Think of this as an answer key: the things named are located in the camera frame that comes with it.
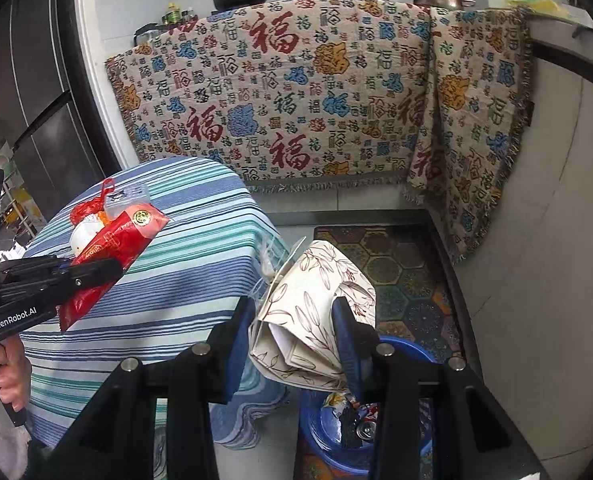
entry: refrigerator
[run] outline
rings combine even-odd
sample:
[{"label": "refrigerator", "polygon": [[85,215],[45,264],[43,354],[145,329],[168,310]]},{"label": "refrigerator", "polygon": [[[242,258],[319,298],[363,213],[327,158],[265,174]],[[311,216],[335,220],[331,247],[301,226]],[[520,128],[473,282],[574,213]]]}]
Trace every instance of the refrigerator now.
[{"label": "refrigerator", "polygon": [[73,0],[0,9],[0,146],[46,220],[119,166],[90,93]]}]

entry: floral fabric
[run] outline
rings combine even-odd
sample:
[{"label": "floral fabric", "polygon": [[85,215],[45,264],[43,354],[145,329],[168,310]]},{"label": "floral fabric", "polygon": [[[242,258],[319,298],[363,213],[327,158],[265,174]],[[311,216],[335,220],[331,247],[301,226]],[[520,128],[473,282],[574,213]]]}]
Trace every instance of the floral fabric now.
[{"label": "floral fabric", "polygon": [[270,190],[407,182],[478,244],[518,150],[525,24],[376,0],[281,0],[106,62],[141,161],[222,162]]}]

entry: blue striped tablecloth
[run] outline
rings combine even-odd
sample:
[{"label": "blue striped tablecloth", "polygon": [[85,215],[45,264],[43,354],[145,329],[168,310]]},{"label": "blue striped tablecloth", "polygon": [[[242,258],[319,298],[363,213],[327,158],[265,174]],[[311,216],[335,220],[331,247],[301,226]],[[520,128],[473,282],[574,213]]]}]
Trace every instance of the blue striped tablecloth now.
[{"label": "blue striped tablecloth", "polygon": [[[239,297],[259,278],[263,237],[276,237],[277,259],[285,251],[240,178],[212,160],[155,160],[114,178],[117,188],[145,182],[152,204],[171,221],[123,279],[70,330],[61,334],[55,318],[21,335],[33,365],[31,432],[48,446],[58,443],[123,358],[139,357],[146,364],[173,358],[229,319]],[[26,256],[74,256],[70,211],[99,191],[100,184],[59,212]],[[232,449],[256,445],[252,420],[271,412],[285,397],[285,386],[262,377],[248,360],[234,399],[227,406],[211,407],[214,440]],[[160,401],[158,426],[165,417]]]}]

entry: patterned rug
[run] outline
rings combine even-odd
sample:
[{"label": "patterned rug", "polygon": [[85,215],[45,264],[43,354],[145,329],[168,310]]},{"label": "patterned rug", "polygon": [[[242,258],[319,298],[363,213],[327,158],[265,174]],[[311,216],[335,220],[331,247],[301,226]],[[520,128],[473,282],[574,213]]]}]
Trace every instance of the patterned rug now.
[{"label": "patterned rug", "polygon": [[[434,254],[408,227],[317,227],[315,239],[338,247],[377,291],[377,331],[413,341],[438,362],[462,355],[461,334],[452,314],[446,283],[433,265]],[[432,454],[421,461],[421,479],[432,478]],[[353,477],[328,466],[299,431],[294,480]]]}]

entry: red snack package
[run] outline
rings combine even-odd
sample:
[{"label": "red snack package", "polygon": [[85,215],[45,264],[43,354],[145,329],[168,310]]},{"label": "red snack package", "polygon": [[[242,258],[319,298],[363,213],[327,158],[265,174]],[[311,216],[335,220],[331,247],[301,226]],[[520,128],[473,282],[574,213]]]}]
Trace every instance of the red snack package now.
[{"label": "red snack package", "polygon": [[114,191],[114,179],[113,178],[106,178],[103,181],[103,184],[100,187],[100,196],[94,197],[92,200],[88,200],[87,202],[81,202],[74,206],[72,211],[70,211],[70,222],[72,225],[77,225],[81,220],[83,220],[87,215],[91,214],[100,214],[100,220],[107,225],[105,219],[107,216],[105,215],[105,210],[103,209],[103,201],[105,196],[108,193],[112,193]]},{"label": "red snack package", "polygon": [[[116,258],[126,271],[152,239],[170,221],[151,204],[128,206],[110,225],[105,226],[73,261],[72,265],[104,258]],[[85,316],[116,282],[78,292],[58,309],[61,332]]]}]

